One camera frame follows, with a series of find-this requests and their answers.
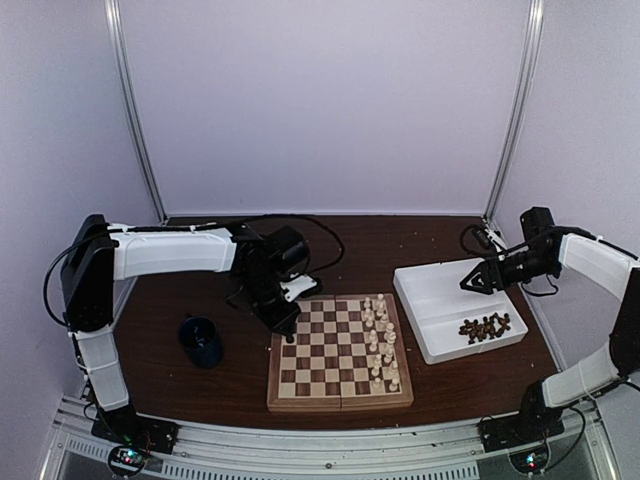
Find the white plastic compartment tray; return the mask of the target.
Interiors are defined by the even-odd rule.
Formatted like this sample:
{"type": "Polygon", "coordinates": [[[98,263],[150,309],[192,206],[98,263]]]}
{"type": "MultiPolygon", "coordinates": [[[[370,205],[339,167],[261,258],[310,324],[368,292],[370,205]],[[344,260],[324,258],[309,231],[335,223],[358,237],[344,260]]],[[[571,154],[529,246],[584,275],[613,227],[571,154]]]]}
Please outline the white plastic compartment tray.
{"type": "Polygon", "coordinates": [[[479,258],[398,268],[393,285],[426,364],[435,365],[520,342],[528,327],[504,291],[491,295],[460,288],[479,258]],[[465,321],[483,324],[508,317],[498,338],[471,341],[460,333],[465,321]]]}

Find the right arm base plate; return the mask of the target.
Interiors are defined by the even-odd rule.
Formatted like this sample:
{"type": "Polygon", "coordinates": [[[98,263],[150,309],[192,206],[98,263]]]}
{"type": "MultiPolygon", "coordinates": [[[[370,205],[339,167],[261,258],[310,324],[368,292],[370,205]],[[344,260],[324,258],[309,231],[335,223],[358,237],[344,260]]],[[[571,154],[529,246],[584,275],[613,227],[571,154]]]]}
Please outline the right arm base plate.
{"type": "Polygon", "coordinates": [[[500,418],[481,420],[478,433],[486,452],[512,449],[525,444],[539,442],[546,437],[556,436],[565,431],[561,420],[552,420],[543,426],[527,426],[517,414],[500,418]]]}

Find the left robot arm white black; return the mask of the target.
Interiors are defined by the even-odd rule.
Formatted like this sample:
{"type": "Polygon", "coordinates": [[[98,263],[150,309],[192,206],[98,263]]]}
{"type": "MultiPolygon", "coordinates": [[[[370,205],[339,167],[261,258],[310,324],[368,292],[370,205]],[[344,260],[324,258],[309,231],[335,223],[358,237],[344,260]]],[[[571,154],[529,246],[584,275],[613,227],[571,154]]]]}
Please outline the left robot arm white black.
{"type": "Polygon", "coordinates": [[[249,220],[191,225],[132,226],[85,218],[72,244],[46,271],[43,305],[74,342],[98,415],[123,444],[144,433],[122,371],[115,340],[112,293],[117,282],[224,275],[272,333],[292,339],[299,299],[321,282],[307,268],[310,249],[295,228],[262,234],[249,220]]]}

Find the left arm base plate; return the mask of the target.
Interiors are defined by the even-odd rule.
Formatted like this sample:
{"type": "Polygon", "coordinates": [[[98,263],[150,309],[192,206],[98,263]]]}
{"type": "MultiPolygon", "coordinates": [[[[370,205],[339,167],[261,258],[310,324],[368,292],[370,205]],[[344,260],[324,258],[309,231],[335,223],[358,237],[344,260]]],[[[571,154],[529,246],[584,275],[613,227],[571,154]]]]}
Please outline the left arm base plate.
{"type": "Polygon", "coordinates": [[[171,454],[179,426],[170,421],[141,416],[113,416],[110,413],[94,420],[91,434],[139,450],[171,454]]]}

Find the wooden chess board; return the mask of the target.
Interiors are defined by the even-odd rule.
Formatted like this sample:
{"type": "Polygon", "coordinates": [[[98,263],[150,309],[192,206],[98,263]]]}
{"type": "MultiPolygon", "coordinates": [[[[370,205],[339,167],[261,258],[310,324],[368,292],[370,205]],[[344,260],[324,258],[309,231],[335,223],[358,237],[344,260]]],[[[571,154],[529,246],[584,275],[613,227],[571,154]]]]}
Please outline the wooden chess board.
{"type": "Polygon", "coordinates": [[[396,326],[400,391],[371,395],[363,300],[377,294],[319,296],[298,302],[295,341],[271,338],[266,405],[271,412],[361,412],[409,407],[414,402],[402,329],[391,293],[385,295],[396,326]]]}

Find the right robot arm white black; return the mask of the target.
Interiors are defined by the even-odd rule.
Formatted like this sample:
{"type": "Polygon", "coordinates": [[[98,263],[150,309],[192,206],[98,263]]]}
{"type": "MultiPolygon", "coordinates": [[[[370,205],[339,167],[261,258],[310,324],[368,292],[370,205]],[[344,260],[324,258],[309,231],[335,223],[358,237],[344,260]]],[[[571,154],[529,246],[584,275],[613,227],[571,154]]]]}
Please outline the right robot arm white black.
{"type": "Polygon", "coordinates": [[[639,370],[639,258],[603,237],[575,226],[559,226],[547,207],[520,216],[523,240],[508,247],[487,225],[471,224],[459,242],[473,236],[479,247],[466,253],[478,264],[460,282],[463,290],[490,295],[545,277],[553,315],[589,333],[593,352],[526,390],[512,430],[535,440],[562,412],[588,397],[614,389],[639,370]]]}

